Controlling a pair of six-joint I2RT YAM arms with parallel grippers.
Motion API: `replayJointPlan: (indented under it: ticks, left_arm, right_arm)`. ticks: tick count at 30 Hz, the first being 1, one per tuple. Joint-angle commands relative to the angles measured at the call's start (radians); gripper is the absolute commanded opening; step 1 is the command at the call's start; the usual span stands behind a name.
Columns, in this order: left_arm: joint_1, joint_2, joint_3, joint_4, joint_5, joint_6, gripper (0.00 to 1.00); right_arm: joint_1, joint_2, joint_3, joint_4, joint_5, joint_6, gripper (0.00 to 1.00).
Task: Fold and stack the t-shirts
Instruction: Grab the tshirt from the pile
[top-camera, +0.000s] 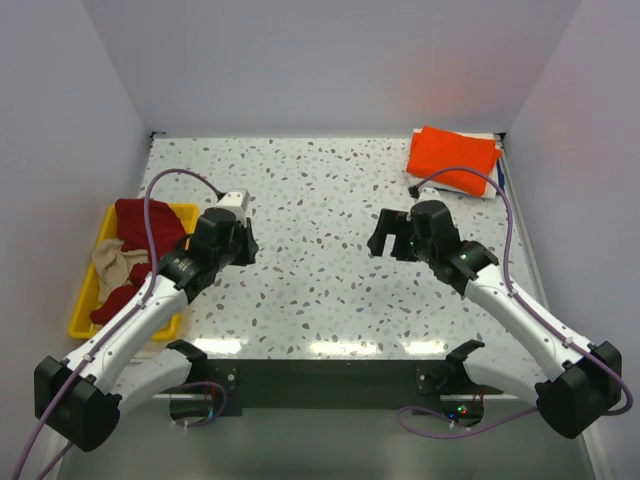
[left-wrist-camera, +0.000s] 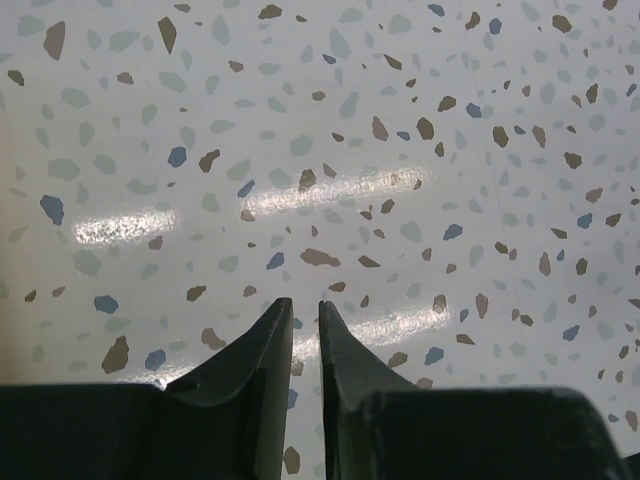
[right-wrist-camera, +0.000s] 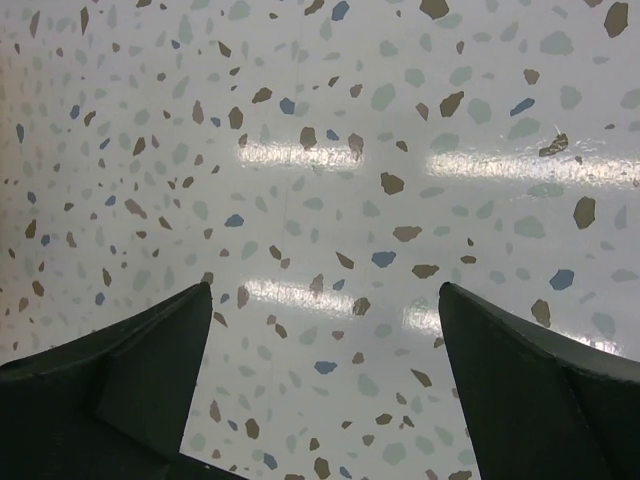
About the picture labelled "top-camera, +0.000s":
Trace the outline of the dark red t shirt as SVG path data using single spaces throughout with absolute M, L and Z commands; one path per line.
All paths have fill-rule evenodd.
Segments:
M 151 253 L 157 258 L 167 254 L 187 235 L 180 219 L 166 203 L 151 200 L 149 215 L 153 238 L 147 236 L 144 201 L 142 199 L 119 199 L 114 204 L 116 218 L 116 236 L 124 241 L 123 250 L 145 249 L 148 262 L 136 265 L 129 275 L 129 285 L 114 290 L 104 303 L 98 302 L 98 308 L 90 314 L 95 325 L 106 325 L 143 286 L 151 272 Z

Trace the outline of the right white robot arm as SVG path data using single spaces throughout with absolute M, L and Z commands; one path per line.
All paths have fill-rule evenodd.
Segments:
M 545 381 L 531 388 L 510 383 L 500 388 L 531 396 L 534 411 L 556 433 L 574 439 L 600 417 L 631 409 L 620 351 L 609 342 L 594 344 L 521 291 L 507 263 L 481 243 L 461 239 L 443 202 L 382 210 L 367 242 L 373 256 L 382 256 L 388 236 L 395 238 L 393 258 L 426 263 L 440 282 L 490 314 L 537 362 Z

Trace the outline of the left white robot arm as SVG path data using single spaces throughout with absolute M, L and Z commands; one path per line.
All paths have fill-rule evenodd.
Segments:
M 157 272 L 98 334 L 64 359 L 46 357 L 37 365 L 36 417 L 84 452 L 104 443 L 132 397 L 116 382 L 133 356 L 222 269 L 253 264 L 257 251 L 245 208 L 207 209 L 187 248 L 164 255 Z

